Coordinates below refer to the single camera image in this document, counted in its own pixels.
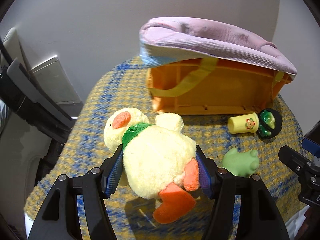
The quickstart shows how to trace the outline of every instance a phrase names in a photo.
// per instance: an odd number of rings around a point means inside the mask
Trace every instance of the yellow and blue carpet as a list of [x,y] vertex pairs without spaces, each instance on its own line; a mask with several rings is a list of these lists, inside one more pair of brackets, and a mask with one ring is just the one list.
[[[136,57],[118,65],[99,80],[54,169],[28,197],[25,212],[30,218],[35,219],[46,194],[60,174],[66,173],[69,177],[84,175],[113,154],[103,142],[104,126],[113,112],[124,107],[136,107],[154,123],[156,113],[152,110],[150,94],[145,87],[146,71],[140,58]],[[301,147],[301,128],[280,96],[274,101],[274,108],[282,115],[283,127],[281,133],[273,139],[262,141],[256,134],[232,135],[226,126],[228,116],[221,115],[183,116],[185,126],[182,133],[195,140],[205,155],[213,158],[218,166],[223,155],[233,147],[239,152],[257,149],[260,158],[257,173],[276,201],[284,221],[287,221],[304,204],[298,200],[300,185],[297,176],[278,160],[278,151],[280,147],[289,145],[304,156],[307,154]],[[175,223],[167,225],[158,224],[152,217],[160,203],[138,197],[129,187],[118,187],[105,204],[118,239],[201,239],[210,219],[213,201],[201,190],[192,194],[197,201],[196,207]],[[90,239],[80,196],[78,209],[83,239]],[[234,228],[230,239],[235,238],[239,197],[234,210]]]

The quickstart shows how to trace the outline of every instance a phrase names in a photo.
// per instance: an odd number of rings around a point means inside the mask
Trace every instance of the lavender cloth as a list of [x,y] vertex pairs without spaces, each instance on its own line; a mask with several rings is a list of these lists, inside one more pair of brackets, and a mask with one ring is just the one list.
[[217,57],[297,74],[292,63],[277,47],[260,36],[212,20],[161,17],[140,29],[140,56],[148,67],[180,60]]

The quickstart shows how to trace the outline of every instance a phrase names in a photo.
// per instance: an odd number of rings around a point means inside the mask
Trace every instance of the screw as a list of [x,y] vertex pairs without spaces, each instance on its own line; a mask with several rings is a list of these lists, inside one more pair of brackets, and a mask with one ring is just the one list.
[[256,181],[260,180],[260,176],[258,174],[253,174],[251,177]]
[[98,167],[95,167],[95,168],[93,168],[92,170],[91,170],[91,173],[92,174],[97,174],[97,173],[99,173],[100,172],[100,168],[98,168]]
[[64,181],[66,178],[67,178],[67,176],[64,175],[64,174],[62,174],[62,175],[60,175],[60,176],[58,177],[58,180]]
[[227,170],[225,168],[219,168],[218,172],[223,175],[227,173]]

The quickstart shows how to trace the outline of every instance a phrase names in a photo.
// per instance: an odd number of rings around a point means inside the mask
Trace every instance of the orange duck foot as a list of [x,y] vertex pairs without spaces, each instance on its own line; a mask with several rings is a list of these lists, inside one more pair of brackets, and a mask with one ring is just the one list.
[[184,169],[186,176],[183,180],[183,186],[186,191],[194,191],[199,188],[199,166],[193,158]]
[[170,183],[159,193],[162,204],[153,212],[160,224],[168,224],[187,214],[196,205],[194,198],[178,185]]

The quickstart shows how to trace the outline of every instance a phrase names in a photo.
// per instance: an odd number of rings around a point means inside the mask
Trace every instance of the yellow plush duck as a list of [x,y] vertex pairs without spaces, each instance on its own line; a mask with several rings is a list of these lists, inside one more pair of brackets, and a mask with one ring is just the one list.
[[161,198],[153,217],[162,224],[176,221],[196,204],[186,192],[199,188],[196,143],[180,133],[182,128],[177,114],[159,114],[152,125],[140,110],[128,107],[109,117],[104,129],[104,142],[111,151],[123,144],[121,180],[126,176],[140,197]]

